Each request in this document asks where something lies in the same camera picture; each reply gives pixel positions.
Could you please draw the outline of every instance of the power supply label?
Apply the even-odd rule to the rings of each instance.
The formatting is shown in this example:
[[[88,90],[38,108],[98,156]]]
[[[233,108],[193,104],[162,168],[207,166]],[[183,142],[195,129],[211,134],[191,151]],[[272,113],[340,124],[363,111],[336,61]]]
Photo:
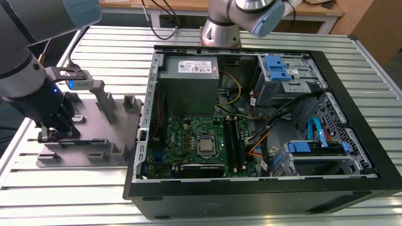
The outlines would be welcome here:
[[[212,73],[211,61],[179,61],[179,73]]]

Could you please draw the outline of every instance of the yellow wire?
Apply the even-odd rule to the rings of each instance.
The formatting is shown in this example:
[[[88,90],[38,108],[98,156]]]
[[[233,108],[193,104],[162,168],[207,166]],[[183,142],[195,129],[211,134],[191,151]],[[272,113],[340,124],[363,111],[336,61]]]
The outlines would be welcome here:
[[[240,95],[241,95],[241,86],[240,86],[240,83],[239,81],[227,73],[227,72],[220,72],[223,74],[225,74],[228,77],[231,77],[231,79],[233,80],[233,82],[237,84],[237,87],[239,87],[239,93],[237,93],[237,96],[235,98],[235,100],[227,102],[227,103],[223,103],[223,104],[216,104],[217,106],[221,106],[221,105],[229,105],[231,103],[236,102],[236,100],[240,98]]]

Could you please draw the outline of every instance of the black computer chassis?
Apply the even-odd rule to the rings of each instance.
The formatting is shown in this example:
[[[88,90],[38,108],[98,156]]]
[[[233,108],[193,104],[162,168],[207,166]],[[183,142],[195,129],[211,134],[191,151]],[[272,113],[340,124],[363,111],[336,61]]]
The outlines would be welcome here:
[[[331,213],[367,199],[384,197],[402,191],[399,172],[323,52],[284,49],[154,46],[154,49],[160,50],[158,53],[161,54],[168,54],[172,48],[180,49],[184,55],[185,49],[196,49],[197,54],[204,50],[309,54],[345,115],[348,123],[343,126],[353,130],[379,177],[132,183],[132,161],[126,170],[122,198],[134,203],[146,218],[204,218]]]

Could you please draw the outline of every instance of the robotic arm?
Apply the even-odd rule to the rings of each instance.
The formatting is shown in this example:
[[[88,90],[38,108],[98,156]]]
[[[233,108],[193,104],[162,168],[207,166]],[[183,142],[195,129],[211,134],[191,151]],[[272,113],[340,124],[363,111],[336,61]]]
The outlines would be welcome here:
[[[203,43],[236,47],[239,27],[264,37],[283,11],[280,0],[211,0]],[[40,143],[80,137],[69,93],[62,93],[54,83],[85,80],[86,73],[77,65],[44,69],[28,47],[85,28],[100,18],[97,0],[0,0],[0,96],[41,128]]]
[[[261,38],[276,27],[284,12],[280,0],[211,0],[201,42],[212,47],[237,47],[239,27]]]
[[[44,69],[28,47],[100,18],[97,0],[0,0],[0,96],[41,128],[40,143],[80,137],[69,94],[54,83],[86,76],[77,66]]]

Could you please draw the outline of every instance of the floor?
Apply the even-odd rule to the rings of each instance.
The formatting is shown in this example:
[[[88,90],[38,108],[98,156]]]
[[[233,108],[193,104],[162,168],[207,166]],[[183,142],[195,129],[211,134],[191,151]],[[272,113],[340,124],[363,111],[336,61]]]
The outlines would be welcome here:
[[[199,28],[204,23],[205,18],[201,16],[180,17],[180,26],[183,28]],[[102,20],[97,25],[104,26],[138,26],[148,27],[145,18],[138,14],[105,14]],[[160,25],[162,27],[175,27],[175,23],[168,17],[160,19]],[[54,66],[60,60],[64,50],[70,42],[73,33],[60,36],[53,39],[46,53],[46,59],[44,61],[44,67]],[[41,54],[45,43],[40,43],[30,47],[30,51],[34,56]],[[388,64],[384,66],[384,71],[395,81],[396,85],[402,88],[402,52],[399,52]],[[0,126],[10,127],[8,129],[0,129],[0,157],[5,151],[9,140],[14,134],[14,130],[18,128],[24,117],[12,109],[12,107],[0,100]]]

